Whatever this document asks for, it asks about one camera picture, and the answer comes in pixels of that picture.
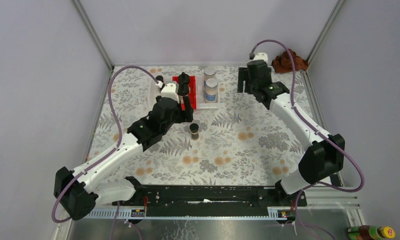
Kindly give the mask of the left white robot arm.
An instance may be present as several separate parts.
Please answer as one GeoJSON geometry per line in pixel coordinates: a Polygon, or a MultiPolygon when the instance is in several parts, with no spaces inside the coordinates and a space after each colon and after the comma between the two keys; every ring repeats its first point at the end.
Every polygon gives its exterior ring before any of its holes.
{"type": "Polygon", "coordinates": [[[97,205],[127,201],[135,206],[143,199],[142,186],[133,177],[123,180],[101,183],[108,174],[124,161],[142,154],[162,140],[174,124],[193,121],[193,108],[188,96],[183,103],[168,97],[158,96],[152,111],[135,121],[126,132],[119,133],[119,139],[108,150],[96,158],[69,170],[62,167],[56,172],[51,218],[55,223],[64,223],[66,219],[57,219],[58,206],[68,213],[68,220],[80,220],[87,216],[97,205]]]}

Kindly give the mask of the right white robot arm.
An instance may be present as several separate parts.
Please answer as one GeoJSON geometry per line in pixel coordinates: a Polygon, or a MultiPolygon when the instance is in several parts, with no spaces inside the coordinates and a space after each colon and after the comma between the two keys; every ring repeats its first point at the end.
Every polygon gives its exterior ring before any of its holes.
{"type": "Polygon", "coordinates": [[[239,68],[237,91],[252,94],[286,124],[303,147],[298,169],[275,184],[276,203],[287,206],[294,193],[343,169],[344,138],[330,134],[306,115],[291,99],[288,88],[272,81],[271,69],[264,60],[252,60],[239,68]]]}

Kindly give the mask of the small dark spice bottle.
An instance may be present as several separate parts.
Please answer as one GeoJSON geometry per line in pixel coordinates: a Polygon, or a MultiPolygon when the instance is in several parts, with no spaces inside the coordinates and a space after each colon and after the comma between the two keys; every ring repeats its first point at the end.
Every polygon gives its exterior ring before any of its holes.
{"type": "Polygon", "coordinates": [[[156,79],[158,82],[164,83],[164,78],[163,78],[162,75],[157,75],[157,76],[155,77],[155,79],[156,79]]]}
{"type": "Polygon", "coordinates": [[[189,126],[190,130],[190,135],[192,140],[198,140],[199,139],[199,125],[197,123],[192,123],[189,126]]]}

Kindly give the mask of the small dark spice bottle front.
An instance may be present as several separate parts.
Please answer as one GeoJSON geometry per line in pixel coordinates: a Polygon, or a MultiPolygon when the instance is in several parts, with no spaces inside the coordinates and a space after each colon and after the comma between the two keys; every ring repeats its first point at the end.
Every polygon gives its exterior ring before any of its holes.
{"type": "Polygon", "coordinates": [[[199,139],[199,125],[197,123],[192,123],[189,126],[190,130],[190,135],[192,140],[198,140],[199,139]]]}

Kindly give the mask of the black-cap jar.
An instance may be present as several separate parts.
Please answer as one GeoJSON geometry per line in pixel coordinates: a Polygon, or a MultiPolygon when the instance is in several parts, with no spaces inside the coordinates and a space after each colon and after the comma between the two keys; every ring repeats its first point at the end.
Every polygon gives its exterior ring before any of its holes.
{"type": "Polygon", "coordinates": [[[181,97],[183,96],[187,96],[190,93],[190,87],[188,84],[185,83],[179,83],[178,84],[178,90],[177,90],[177,94],[181,97]]]}
{"type": "Polygon", "coordinates": [[[185,72],[182,72],[178,76],[178,83],[180,85],[189,85],[190,84],[190,76],[188,74],[186,74],[185,72]]]}

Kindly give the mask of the blue-label shaker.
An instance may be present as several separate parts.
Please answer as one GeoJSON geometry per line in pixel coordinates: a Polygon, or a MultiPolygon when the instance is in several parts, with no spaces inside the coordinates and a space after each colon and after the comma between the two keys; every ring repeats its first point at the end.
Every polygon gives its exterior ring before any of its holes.
{"type": "Polygon", "coordinates": [[[206,82],[208,79],[214,79],[216,75],[216,68],[214,66],[207,66],[203,70],[204,81],[206,82]]]}
{"type": "Polygon", "coordinates": [[[205,102],[215,103],[217,100],[218,81],[215,78],[209,78],[205,81],[205,102]]]}

